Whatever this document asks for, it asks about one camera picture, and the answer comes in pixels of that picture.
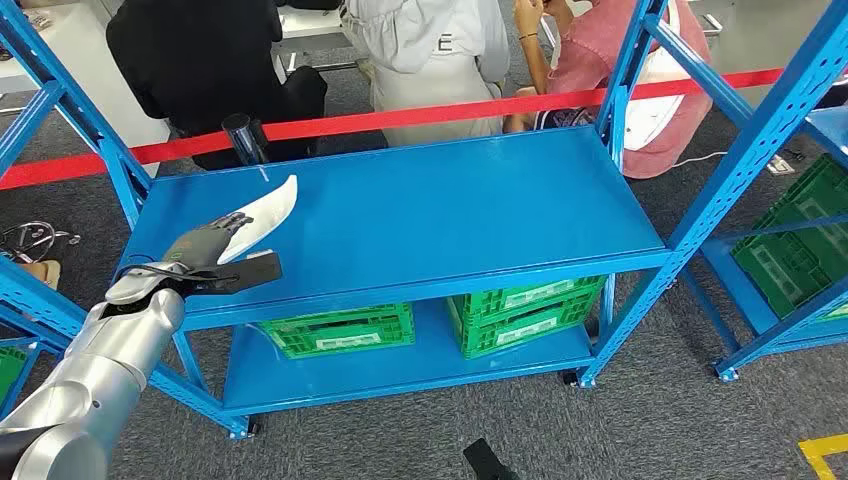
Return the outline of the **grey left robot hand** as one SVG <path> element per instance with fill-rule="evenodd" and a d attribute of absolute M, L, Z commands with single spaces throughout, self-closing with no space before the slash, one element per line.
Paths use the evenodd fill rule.
<path fill-rule="evenodd" d="M 161 261 L 176 262 L 188 269 L 214 265 L 229 247 L 236 232 L 252 222 L 253 218 L 243 212 L 224 215 L 182 234 Z"/>

